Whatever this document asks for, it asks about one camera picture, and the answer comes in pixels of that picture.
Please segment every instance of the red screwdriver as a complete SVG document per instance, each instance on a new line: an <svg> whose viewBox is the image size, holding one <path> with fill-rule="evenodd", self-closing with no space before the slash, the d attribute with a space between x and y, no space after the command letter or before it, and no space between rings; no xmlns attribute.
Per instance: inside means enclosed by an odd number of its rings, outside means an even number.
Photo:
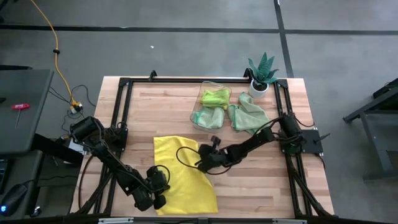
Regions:
<svg viewBox="0 0 398 224"><path fill-rule="evenodd" d="M19 121L19 115L21 113L21 110L30 108L30 105L28 103L21 103L21 104L18 104L18 105L13 105L11 108L13 110L18 110L19 111L18 112L17 121L15 122L15 129L17 129L17 125L18 125L18 121Z"/></svg>

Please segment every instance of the cable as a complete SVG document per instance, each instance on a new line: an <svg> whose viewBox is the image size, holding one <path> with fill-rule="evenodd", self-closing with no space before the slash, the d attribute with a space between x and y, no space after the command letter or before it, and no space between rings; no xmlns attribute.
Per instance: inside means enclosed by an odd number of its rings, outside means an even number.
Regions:
<svg viewBox="0 0 398 224"><path fill-rule="evenodd" d="M36 7L36 9L41 13L41 15L44 17L44 19L47 21L47 23L49 24L54 37L55 37L55 49L53 50L53 52L55 53L55 68L57 69L58 74L61 76L63 82L65 83L65 85L67 86L67 90L69 92L70 98L72 99L72 105L77 105L77 102L75 101L75 99L73 98L72 95L72 91L70 91L69 89L69 84L67 82L67 80L65 79L65 77L62 75L60 69L58 68L58 54L60 53L59 49L58 49L58 37L57 37L57 33L55 32L54 28L51 25L51 22L49 21L49 19L47 18L47 16L45 16L44 12L36 5L36 3L34 2L34 0L30 0L33 5Z"/></svg>
<svg viewBox="0 0 398 224"><path fill-rule="evenodd" d="M94 107L97 107L96 104L94 104L94 103L91 102L90 97L88 97L88 87L87 87L87 86L85 86L85 85L78 85L78 86L73 87L73 88L72 88L72 94L73 94L73 90L74 90L74 89L76 89L76 88L78 88L78 87L81 87L81 86L84 87L84 88L86 89L87 100L88 100L89 104L91 104L91 105L94 106Z"/></svg>
<svg viewBox="0 0 398 224"><path fill-rule="evenodd" d="M311 128L315 126L315 122L312 123L311 125L305 125L303 123L301 123L301 121L299 121L299 119L297 119L296 117L294 117L296 119L297 122L299 122L302 126L307 127L307 128Z"/></svg>
<svg viewBox="0 0 398 224"><path fill-rule="evenodd" d="M39 180L37 180L37 181L40 181L40 180L52 180L52 179L54 179L54 178L67 178L67 177L77 178L76 176L65 175L65 176L53 176L53 177L50 177L50 178L39 179ZM28 180L28 181L23 182L22 184L27 184L27 183L32 182L32 181L35 181L35 180L36 180L36 179Z"/></svg>
<svg viewBox="0 0 398 224"><path fill-rule="evenodd" d="M68 102L70 104L70 101L68 101L67 99L65 99L65 97L63 97L59 92L57 92L54 88L52 88L52 86L50 86L50 89L52 91L54 91L60 98L62 98L62 100L65 100L66 102Z"/></svg>
<svg viewBox="0 0 398 224"><path fill-rule="evenodd" d="M68 117L68 118L70 118L70 119L78 119L78 118L80 118L81 116L84 118L85 116L83 115L83 109L81 109L81 111L80 111L80 115L79 116L77 116L77 117L72 117L71 115L73 115L72 113L69 113L69 110L67 110L67 115L65 115L64 117L63 117L63 123L62 123L62 125L61 125L61 129L62 130L64 130L65 132L67 132L68 134L69 134L69 131L68 130L66 130L63 126L65 125L65 123L67 122L66 121L66 117Z"/></svg>
<svg viewBox="0 0 398 224"><path fill-rule="evenodd" d="M60 100L62 100L62 101L65 101L66 103L68 103L68 104L70 105L70 103L69 103L67 100L65 100L65 99L63 99L63 98L57 96L55 93L51 92L50 90L49 90L49 93L52 94L53 96L57 97L58 99L60 99Z"/></svg>
<svg viewBox="0 0 398 224"><path fill-rule="evenodd" d="M199 155L199 152L196 152L194 149L192 149L192 148L190 148L190 147L187 147L187 146L179 147L179 149L177 149L177 151L175 152L175 157L177 158L177 160L178 160L182 165L187 166L187 167L191 167L191 168L194 168L194 169L198 169L197 167L188 165L188 164L186 164L186 163L184 163L184 162L182 162L182 161L180 160L180 158L178 157L178 152L179 152L181 149L189 149L189 150L191 150L192 152L194 152L194 153L196 153L196 154L198 154L198 155Z"/></svg>
<svg viewBox="0 0 398 224"><path fill-rule="evenodd" d="M87 162L86 162L86 165L85 165L85 167L83 168L83 171L81 172L81 177L80 177L80 181L79 181L79 189L78 189L78 192L77 192L79 209L81 209L81 185L82 185L82 183L83 183L83 178L84 178L84 176L85 176L85 174L86 174L86 170L87 170L88 164L90 164L90 162L91 162L91 160L92 160L93 158L94 158L94 155L91 155L91 156L88 158L88 160L87 160Z"/></svg>
<svg viewBox="0 0 398 224"><path fill-rule="evenodd" d="M280 119L280 117L275 118L275 119L272 119L272 120L268 121L267 123L263 124L262 126L260 126L259 129L257 129L257 131L256 131L253 135L257 134L263 127L265 127L265 126L266 126L267 124L269 124L269 123L272 123L269 127L270 127L270 128L273 127L273 125L275 124L275 122L276 122L278 119Z"/></svg>
<svg viewBox="0 0 398 224"><path fill-rule="evenodd" d="M170 170L169 170L169 168L167 168L164 165L156 165L155 167L163 167L164 169L166 169L166 171L167 171L167 173L169 175L169 178L167 178L167 183L166 184L169 184L169 181L170 181Z"/></svg>
<svg viewBox="0 0 398 224"><path fill-rule="evenodd" d="M219 173L210 173L210 172L206 172L209 175L220 175L220 174L225 174L227 171L229 171L232 167L228 167L226 170L219 172Z"/></svg>
<svg viewBox="0 0 398 224"><path fill-rule="evenodd" d="M179 152L181 149L189 149L189 150L191 150L192 152L194 152L194 153L196 153L196 154L198 154L198 155L199 155L199 152L196 152L194 149L192 149L192 148L190 148L190 147L187 147L187 146L179 147L179 149L177 149L177 151L175 152L175 157L177 158L177 160L178 160L182 165L199 170L199 168L197 168L197 167L195 167L195 166L188 165L188 164L186 164L186 163L184 163L184 162L182 162L182 161L180 160L180 158L178 157L178 152ZM222 171L222 172L219 172L219 173L210 173L210 172L206 172L206 173L209 174L209 175L220 175L220 174L226 173L226 172L229 171L230 169L231 169L231 167L228 167L226 170L224 170L224 171Z"/></svg>
<svg viewBox="0 0 398 224"><path fill-rule="evenodd" d="M321 159L321 161L322 161L322 164L323 164L323 169L324 170L326 170L326 166L325 166L325 161L323 160L323 158L322 158L322 156L321 155L319 155L318 153L314 153L316 156L318 156L319 157L319 159Z"/></svg>

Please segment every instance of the clear plastic container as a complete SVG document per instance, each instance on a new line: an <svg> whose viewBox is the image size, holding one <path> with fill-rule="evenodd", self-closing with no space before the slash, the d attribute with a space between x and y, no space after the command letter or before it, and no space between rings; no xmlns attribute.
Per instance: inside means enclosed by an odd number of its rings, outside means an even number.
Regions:
<svg viewBox="0 0 398 224"><path fill-rule="evenodd" d="M196 124L196 123L194 122L194 120L195 120L195 113L196 113L196 112L199 112L199 111L201 111L201 110L203 109L203 104L201 103L201 98L202 98L202 96L203 96L205 90L210 90L210 91L228 90L228 91L229 91L228 101L230 101L230 99L231 99L232 90L231 90L231 88L228 87L228 86L224 86L224 85L222 85L222 84L214 83L214 82L209 82L209 81L204 81L204 82L200 85L200 90L199 90L198 98L197 98L197 101L196 101L196 103L195 103L195 106L193 107L193 111L192 111L192 113L191 113L190 120L191 120L193 126L194 126L195 128L197 128L197 129L200 129L200 130L202 130L202 131L206 131L206 132L209 132L209 133L217 133L222 127L211 129L211 128L206 128L206 127L200 126L199 124Z"/></svg>

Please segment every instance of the desk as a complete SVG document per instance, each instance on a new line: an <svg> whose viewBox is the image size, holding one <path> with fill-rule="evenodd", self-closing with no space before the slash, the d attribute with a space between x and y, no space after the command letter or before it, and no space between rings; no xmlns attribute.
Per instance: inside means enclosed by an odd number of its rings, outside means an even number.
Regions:
<svg viewBox="0 0 398 224"><path fill-rule="evenodd" d="M31 150L59 157L64 161L79 164L82 155L67 147L35 133L50 88L53 71L50 70L5 70L0 71L0 156L12 158ZM18 111L11 106L28 103L30 108L21 111L17 127Z"/></svg>
<svg viewBox="0 0 398 224"><path fill-rule="evenodd" d="M34 180L38 176L38 171L42 161L43 153L40 151L31 151L23 156L19 156L14 159L14 165L12 166L4 194L0 195L0 202L5 196L6 192L9 191L14 185L24 183L28 180ZM21 218L29 217L33 211L35 203L32 203L32 197L34 197L34 182L27 184L28 191L21 202L18 210L9 217L0 215L0 221L3 220L19 220Z"/></svg>
<svg viewBox="0 0 398 224"><path fill-rule="evenodd" d="M95 117L105 127L111 123L115 97L120 77L104 77ZM293 111L304 124L312 123L312 115L308 103L303 79L288 79ZM248 84L227 84L232 89L232 104L238 103L238 96L248 91ZM210 143L211 133L195 129L189 120L190 113L196 102L200 83L135 83L132 89L131 103L127 125L129 134L126 150L121 160L136 168L142 175L154 165L154 136L177 135L195 139L200 144ZM265 97L255 99L257 105L263 107L270 119L277 117L275 93L270 86ZM220 147L241 143L250 135L246 132L236 133L230 126L228 118L224 121L222 131L216 134L221 140ZM88 156L83 160L84 167ZM307 184L314 196L330 213L333 213L325 171L319 158L303 154L303 163ZM82 203L92 194L100 179L102 163L94 158L81 186ZM223 175L209 176L215 186L219 213L199 214L193 217L217 218L293 218L292 199L285 157L280 152L277 142L265 144L250 152L242 163L234 166ZM78 208L76 187L71 212ZM301 191L300 208L304 208ZM153 208L140 212L134 207L132 197L126 197L117 186L114 196L113 217L156 217Z"/></svg>

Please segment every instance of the metal stand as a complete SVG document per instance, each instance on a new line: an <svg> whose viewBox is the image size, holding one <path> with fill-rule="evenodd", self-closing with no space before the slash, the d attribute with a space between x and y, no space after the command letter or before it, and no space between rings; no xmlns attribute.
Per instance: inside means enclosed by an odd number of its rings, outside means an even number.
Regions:
<svg viewBox="0 0 398 224"><path fill-rule="evenodd" d="M368 141L371 143L371 147L376 152L379 158L382 172L378 174L365 175L363 177L363 180L365 182L398 177L398 170L394 170L390 161L390 157L388 155L388 151L397 151L397 149L396 147L389 147L383 142L383 140L380 140L378 138L376 131L372 129L370 125L371 120L369 119L370 116L374 116L375 114L383 117L392 116L392 114L398 114L398 111L394 108L394 103L391 103L394 100L397 101L398 87L386 88L385 86L375 92L373 95L375 99L372 100L372 102L343 118L346 123L351 123L354 119L361 118L363 128L365 129L366 135L368 137Z"/></svg>

